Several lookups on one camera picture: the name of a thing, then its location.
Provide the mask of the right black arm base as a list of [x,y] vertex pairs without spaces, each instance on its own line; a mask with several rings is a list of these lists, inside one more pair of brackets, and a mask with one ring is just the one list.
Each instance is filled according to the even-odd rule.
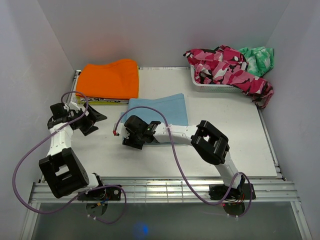
[[[209,186],[208,194],[211,200],[220,200],[225,196],[227,190],[228,190],[228,187],[223,184],[220,184],[220,185],[211,184]],[[245,183],[239,189],[231,188],[227,197],[225,198],[225,200],[230,200],[230,201],[250,200],[250,199],[255,200],[256,193],[253,185],[248,183]]]

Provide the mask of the light blue trousers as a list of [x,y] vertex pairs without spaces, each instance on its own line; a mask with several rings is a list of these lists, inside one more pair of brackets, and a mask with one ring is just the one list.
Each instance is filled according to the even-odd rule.
[[159,113],[147,109],[146,107],[150,107],[161,112],[170,125],[189,125],[185,96],[182,93],[157,99],[132,98],[128,103],[128,109],[130,109],[130,112],[127,113],[121,121],[125,123],[130,116],[135,115],[147,124],[150,124],[152,121],[158,121],[161,123],[165,122]]

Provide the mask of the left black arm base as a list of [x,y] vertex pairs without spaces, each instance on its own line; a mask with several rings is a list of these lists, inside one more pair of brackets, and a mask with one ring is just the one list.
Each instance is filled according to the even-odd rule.
[[108,186],[103,189],[91,190],[77,197],[78,201],[120,201],[121,200],[121,185],[116,187]]

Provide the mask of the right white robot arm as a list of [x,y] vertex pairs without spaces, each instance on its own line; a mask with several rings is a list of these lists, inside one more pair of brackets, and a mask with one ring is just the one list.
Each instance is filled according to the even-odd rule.
[[214,165],[223,180],[223,185],[214,187],[219,194],[237,199],[244,193],[245,177],[238,172],[231,154],[229,139],[210,122],[202,120],[198,125],[166,125],[164,122],[146,123],[136,115],[119,125],[122,144],[141,150],[144,144],[175,144],[194,147],[206,163]]

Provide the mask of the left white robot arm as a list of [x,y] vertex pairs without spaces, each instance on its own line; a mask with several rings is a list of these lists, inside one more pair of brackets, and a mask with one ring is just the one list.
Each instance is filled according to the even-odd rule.
[[106,187],[96,173],[88,174],[79,158],[72,149],[72,136],[75,130],[80,130],[87,136],[99,128],[96,122],[107,117],[91,106],[85,104],[87,113],[77,105],[69,108],[67,104],[56,103],[50,106],[52,117],[47,127],[51,134],[50,147],[45,158],[39,160],[39,168],[53,195],[59,199],[77,191],[88,190],[95,199],[100,200],[106,195]]

